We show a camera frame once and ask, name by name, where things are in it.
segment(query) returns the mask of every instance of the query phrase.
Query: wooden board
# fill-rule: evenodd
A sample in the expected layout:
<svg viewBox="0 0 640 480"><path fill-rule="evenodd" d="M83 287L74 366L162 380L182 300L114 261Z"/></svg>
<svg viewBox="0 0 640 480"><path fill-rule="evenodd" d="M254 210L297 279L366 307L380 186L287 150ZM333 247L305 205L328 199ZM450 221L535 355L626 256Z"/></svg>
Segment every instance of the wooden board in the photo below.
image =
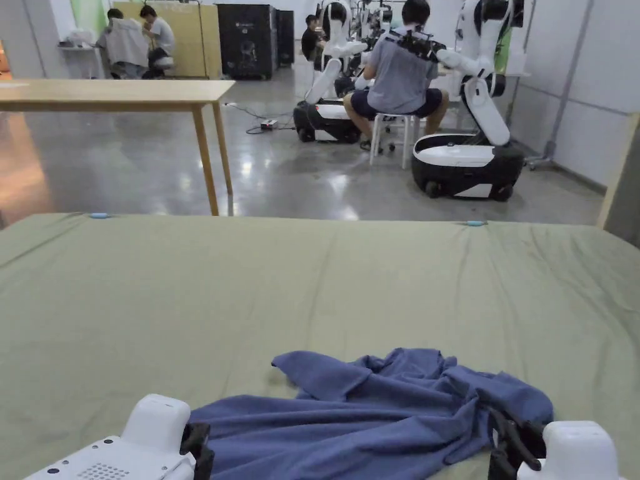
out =
<svg viewBox="0 0 640 480"><path fill-rule="evenodd" d="M207 104L218 101L234 83L229 80L14 80L1 85L0 110L12 104L43 103Z"/></svg>
<svg viewBox="0 0 640 480"><path fill-rule="evenodd" d="M629 142L610 183L598 226L640 247L640 114L629 121Z"/></svg>
<svg viewBox="0 0 640 480"><path fill-rule="evenodd" d="M175 51L172 55L175 68L170 74L178 77L207 77L198 5L175 1L149 1L147 4L169 23L175 35ZM115 2L113 6L122 10L125 17L140 20L141 4Z"/></svg>
<svg viewBox="0 0 640 480"><path fill-rule="evenodd" d="M202 40L204 41L207 77L219 79L222 76L222 55L220 53L220 25L217 5L202 5Z"/></svg>

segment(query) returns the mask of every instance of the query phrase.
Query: black robot head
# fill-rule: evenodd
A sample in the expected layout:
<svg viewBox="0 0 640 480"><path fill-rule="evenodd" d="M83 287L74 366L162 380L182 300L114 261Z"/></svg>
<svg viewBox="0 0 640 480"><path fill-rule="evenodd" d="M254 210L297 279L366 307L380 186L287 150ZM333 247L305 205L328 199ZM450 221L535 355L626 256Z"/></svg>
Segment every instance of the black robot head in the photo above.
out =
<svg viewBox="0 0 640 480"><path fill-rule="evenodd" d="M347 21L347 9L342 3L332 2L324 9L322 29L326 33L327 40L331 38L331 20L340 20L342 25Z"/></svg>

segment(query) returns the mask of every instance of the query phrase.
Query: dark shorts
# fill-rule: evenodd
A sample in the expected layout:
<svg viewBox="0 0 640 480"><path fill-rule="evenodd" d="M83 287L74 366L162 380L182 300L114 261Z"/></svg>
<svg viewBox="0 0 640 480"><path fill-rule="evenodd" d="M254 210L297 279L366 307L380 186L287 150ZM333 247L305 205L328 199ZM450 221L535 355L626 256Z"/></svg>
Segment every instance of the dark shorts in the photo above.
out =
<svg viewBox="0 0 640 480"><path fill-rule="evenodd" d="M351 105L355 112L368 118L369 120L375 120L378 113L385 113L372 108L367 102L369 96L368 90L358 90L351 96ZM442 91L438 88L430 88L424 94L424 105L422 105L416 111L410 111L403 113L403 115L415 115L419 118L425 118L435 112L442 104Z"/></svg>

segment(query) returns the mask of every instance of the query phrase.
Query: table leg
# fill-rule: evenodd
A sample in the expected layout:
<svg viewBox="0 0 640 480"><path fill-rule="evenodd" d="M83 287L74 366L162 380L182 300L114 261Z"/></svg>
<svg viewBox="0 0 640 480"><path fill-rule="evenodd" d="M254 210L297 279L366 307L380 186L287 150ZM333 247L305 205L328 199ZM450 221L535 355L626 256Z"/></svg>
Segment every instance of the table leg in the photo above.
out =
<svg viewBox="0 0 640 480"><path fill-rule="evenodd" d="M213 102L213 115L216 119L216 132L218 133L218 143L220 144L222 168L225 171L225 180L227 182L227 193L229 195L233 195L234 187L231 185L231 171L229 170L229 157L227 156L227 141L225 140L225 128L222 123L222 112L220 111L219 102Z"/></svg>
<svg viewBox="0 0 640 480"><path fill-rule="evenodd" d="M202 159L204 181L207 184L207 195L209 195L209 207L211 207L211 214L213 216L218 216L218 199L216 198L216 186L213 182L211 157L209 156L209 144L207 143L207 131L204 127L202 107L202 105L193 106L193 122L196 125L196 135L198 136L198 146L200 147L200 158Z"/></svg>

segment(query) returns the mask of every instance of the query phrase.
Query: metal pole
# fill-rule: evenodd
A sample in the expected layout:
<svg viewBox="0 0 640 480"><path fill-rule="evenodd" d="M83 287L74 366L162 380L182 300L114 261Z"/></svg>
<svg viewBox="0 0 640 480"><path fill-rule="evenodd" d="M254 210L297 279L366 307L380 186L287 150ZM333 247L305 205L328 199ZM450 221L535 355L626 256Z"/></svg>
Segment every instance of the metal pole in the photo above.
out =
<svg viewBox="0 0 640 480"><path fill-rule="evenodd" d="M564 84L562 96L560 97L560 107L558 109L556 122L554 124L554 128L551 133L551 138L547 142L547 146L545 147L545 152L543 157L531 159L527 161L527 164L529 165L529 168L531 170L535 170L539 166L549 165L553 163L553 157L556 154L556 141L557 141L558 133L560 131L560 126L562 125L562 120L564 118L564 112L566 111L566 106L569 103L569 93L571 92L573 79L575 78L575 72L578 69L578 62L580 61L580 54L582 53L582 47L584 46L584 39L587 37L587 31L589 30L589 22L591 20L591 12L593 12L594 5L595 5L595 0L588 0L587 8L584 12L584 17L582 18L582 26L580 27L578 40L576 41L576 44L575 44L575 50L573 52L571 65L569 66L569 73L567 75L567 79Z"/></svg>

